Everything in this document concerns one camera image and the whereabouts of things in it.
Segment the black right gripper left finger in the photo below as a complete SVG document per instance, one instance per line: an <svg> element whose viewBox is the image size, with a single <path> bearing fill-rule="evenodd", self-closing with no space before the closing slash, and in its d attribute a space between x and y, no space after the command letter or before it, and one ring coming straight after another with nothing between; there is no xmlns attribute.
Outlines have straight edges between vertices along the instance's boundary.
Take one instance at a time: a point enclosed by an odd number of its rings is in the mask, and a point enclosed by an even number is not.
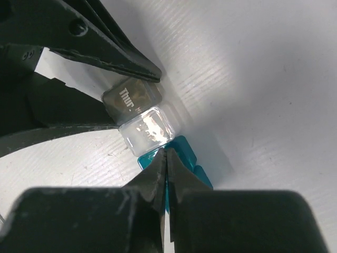
<svg viewBox="0 0 337 253"><path fill-rule="evenodd" d="M1 229L1 252L163 252L166 173L160 149L120 188L30 188Z"/></svg>

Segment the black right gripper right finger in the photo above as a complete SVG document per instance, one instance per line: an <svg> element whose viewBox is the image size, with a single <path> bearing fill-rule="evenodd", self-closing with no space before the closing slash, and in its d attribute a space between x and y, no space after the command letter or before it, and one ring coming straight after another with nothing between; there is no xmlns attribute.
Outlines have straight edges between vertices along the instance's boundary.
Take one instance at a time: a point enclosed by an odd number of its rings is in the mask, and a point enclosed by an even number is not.
<svg viewBox="0 0 337 253"><path fill-rule="evenodd" d="M167 167L184 166L173 149ZM327 252L305 199L288 190L187 191L170 215L176 252Z"/></svg>

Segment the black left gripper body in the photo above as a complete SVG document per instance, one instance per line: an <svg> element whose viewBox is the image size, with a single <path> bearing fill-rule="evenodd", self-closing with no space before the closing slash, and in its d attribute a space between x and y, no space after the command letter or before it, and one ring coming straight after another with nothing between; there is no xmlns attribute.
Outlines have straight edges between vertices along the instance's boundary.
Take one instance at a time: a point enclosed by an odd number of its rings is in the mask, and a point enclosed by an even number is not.
<svg viewBox="0 0 337 253"><path fill-rule="evenodd" d="M30 84L43 47L1 46L1 136L35 128L26 86Z"/></svg>

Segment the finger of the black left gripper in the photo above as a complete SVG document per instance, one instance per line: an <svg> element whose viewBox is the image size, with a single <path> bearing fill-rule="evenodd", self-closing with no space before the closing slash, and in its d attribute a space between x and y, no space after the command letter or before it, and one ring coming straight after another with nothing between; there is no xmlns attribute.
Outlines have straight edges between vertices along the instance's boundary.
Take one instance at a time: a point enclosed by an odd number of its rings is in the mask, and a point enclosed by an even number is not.
<svg viewBox="0 0 337 253"><path fill-rule="evenodd" d="M46 47L65 59L158 82L101 1L1 1L1 45Z"/></svg>
<svg viewBox="0 0 337 253"><path fill-rule="evenodd" d="M1 81L1 156L84 132L117 129L102 102L32 73Z"/></svg>

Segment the teal Wed pill box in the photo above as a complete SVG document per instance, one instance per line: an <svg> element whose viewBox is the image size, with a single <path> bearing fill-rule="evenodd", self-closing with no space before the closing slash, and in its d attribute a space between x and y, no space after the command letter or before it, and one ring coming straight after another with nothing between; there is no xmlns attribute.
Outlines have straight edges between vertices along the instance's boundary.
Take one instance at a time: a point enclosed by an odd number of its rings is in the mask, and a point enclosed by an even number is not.
<svg viewBox="0 0 337 253"><path fill-rule="evenodd" d="M138 165L144 170L148 165L153 161L154 157L156 156L158 150L160 148L168 149L172 148L176 151L177 155L179 156L180 160L187 167L190 171L193 172L194 167L196 166L197 157L192 150L189 142L187 141L186 137L180 135L174 138L171 142L160 146L137 159Z"/></svg>

